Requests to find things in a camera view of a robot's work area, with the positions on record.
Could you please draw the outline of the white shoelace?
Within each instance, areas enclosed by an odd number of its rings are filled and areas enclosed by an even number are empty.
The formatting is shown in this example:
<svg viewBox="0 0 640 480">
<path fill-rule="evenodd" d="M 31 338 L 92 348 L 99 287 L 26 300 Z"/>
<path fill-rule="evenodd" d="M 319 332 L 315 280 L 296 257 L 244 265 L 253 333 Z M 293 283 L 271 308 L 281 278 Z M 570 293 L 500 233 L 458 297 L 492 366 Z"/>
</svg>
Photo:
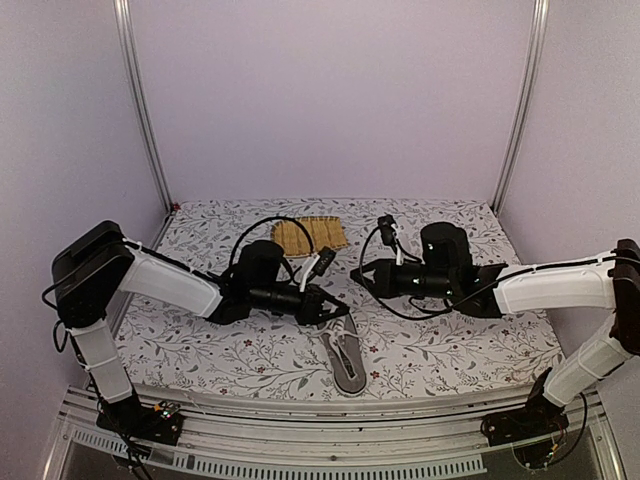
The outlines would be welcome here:
<svg viewBox="0 0 640 480">
<path fill-rule="evenodd" d="M 333 320 L 322 327 L 319 337 L 335 348 L 359 348 L 370 330 L 370 321 L 366 316 L 348 314 Z"/>
</svg>

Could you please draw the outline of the grey canvas sneaker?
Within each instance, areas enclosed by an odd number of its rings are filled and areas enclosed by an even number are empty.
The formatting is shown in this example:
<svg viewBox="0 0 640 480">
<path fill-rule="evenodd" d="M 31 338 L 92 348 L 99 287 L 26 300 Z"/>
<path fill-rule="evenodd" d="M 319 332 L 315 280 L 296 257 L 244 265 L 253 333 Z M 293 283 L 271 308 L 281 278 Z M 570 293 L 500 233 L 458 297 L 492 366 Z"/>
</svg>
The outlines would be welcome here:
<svg viewBox="0 0 640 480">
<path fill-rule="evenodd" d="M 329 359 L 336 389 L 345 396 L 361 395 L 367 386 L 367 373 L 361 355 L 360 335 L 352 315 L 323 324 L 318 334 Z"/>
</svg>

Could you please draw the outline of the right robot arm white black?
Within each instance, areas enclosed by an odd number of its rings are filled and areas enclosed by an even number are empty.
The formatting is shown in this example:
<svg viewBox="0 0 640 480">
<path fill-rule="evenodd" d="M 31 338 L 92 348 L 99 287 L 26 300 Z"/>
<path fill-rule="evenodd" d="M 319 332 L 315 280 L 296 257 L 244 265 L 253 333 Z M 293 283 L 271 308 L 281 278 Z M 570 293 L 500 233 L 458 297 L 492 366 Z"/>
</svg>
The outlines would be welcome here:
<svg viewBox="0 0 640 480">
<path fill-rule="evenodd" d="M 517 427 L 537 436 L 556 411 L 639 353 L 639 245 L 621 239 L 595 256 L 540 265 L 474 264 L 464 229 L 448 222 L 420 231 L 422 257 L 398 239 L 396 222 L 380 218 L 376 232 L 393 257 L 360 262 L 350 277 L 380 304 L 403 296 L 447 301 L 444 312 L 493 319 L 524 311 L 600 308 L 605 324 L 537 381 L 517 415 Z"/>
</svg>

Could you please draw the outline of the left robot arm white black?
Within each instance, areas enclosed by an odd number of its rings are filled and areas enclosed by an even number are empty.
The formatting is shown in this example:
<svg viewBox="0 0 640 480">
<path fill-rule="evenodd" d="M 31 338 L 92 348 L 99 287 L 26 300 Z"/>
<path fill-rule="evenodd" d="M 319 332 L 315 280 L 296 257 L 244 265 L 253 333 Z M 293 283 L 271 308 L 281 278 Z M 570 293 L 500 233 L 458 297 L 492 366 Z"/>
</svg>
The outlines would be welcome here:
<svg viewBox="0 0 640 480">
<path fill-rule="evenodd" d="M 128 434 L 148 426 L 148 412 L 132 398 L 134 386 L 119 358 L 107 319 L 122 296 L 159 301 L 215 325 L 231 325 L 254 311 L 288 315 L 304 327 L 341 319 L 349 307 L 314 279 L 335 255 L 312 249 L 303 266 L 288 264 L 272 240 L 236 242 L 220 274 L 197 270 L 127 238 L 103 221 L 66 247 L 51 265 L 52 283 L 42 302 L 57 315 L 81 367 L 110 405 L 111 419 Z"/>
</svg>

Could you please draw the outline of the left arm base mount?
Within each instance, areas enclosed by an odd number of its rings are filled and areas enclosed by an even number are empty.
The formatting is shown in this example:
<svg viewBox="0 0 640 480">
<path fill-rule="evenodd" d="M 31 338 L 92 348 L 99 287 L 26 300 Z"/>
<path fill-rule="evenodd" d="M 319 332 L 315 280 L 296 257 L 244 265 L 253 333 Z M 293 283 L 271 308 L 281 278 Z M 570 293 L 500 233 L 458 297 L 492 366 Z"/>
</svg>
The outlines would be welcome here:
<svg viewBox="0 0 640 480">
<path fill-rule="evenodd" d="M 128 438 L 176 446 L 185 417 L 164 407 L 157 410 L 141 404 L 137 397 L 108 403 L 100 407 L 96 425 Z"/>
</svg>

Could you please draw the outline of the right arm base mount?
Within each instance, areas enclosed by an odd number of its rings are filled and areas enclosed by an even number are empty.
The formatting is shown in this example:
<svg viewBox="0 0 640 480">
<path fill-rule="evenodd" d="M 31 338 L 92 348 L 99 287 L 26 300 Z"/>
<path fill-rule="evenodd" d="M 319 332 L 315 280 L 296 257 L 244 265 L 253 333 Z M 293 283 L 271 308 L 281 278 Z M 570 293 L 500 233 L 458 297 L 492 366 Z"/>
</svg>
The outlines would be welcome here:
<svg viewBox="0 0 640 480">
<path fill-rule="evenodd" d="M 560 432 L 568 426 L 564 408 L 540 397 L 520 408 L 485 415 L 480 432 L 490 446 L 496 446 Z"/>
</svg>

